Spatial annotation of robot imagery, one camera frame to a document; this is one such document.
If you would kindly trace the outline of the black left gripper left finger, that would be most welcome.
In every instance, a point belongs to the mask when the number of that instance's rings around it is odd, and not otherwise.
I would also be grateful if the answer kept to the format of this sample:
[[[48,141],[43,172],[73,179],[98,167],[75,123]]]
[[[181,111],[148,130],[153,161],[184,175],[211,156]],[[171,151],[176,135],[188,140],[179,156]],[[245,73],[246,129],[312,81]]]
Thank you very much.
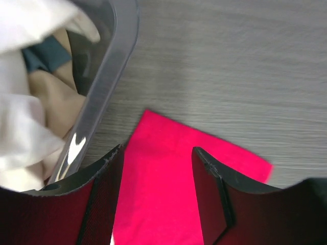
[[[123,165],[117,145],[40,191],[1,188],[1,244],[110,244]]]

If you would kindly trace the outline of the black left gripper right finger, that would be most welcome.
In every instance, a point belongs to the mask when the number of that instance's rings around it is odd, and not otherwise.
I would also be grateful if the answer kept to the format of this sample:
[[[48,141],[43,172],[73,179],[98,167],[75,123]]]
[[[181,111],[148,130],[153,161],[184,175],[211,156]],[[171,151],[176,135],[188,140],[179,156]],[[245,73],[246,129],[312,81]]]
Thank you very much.
[[[326,244],[325,178],[280,189],[199,147],[192,168],[205,244]]]

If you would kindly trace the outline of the red pink t shirt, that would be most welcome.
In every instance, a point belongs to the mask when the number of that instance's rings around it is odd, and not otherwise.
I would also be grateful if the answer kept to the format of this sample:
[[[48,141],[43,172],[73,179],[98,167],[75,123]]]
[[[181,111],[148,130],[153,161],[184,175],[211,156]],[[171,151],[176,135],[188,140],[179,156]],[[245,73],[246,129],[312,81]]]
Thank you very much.
[[[260,182],[273,166],[223,139],[146,110],[127,144],[113,244],[203,244],[192,149]]]

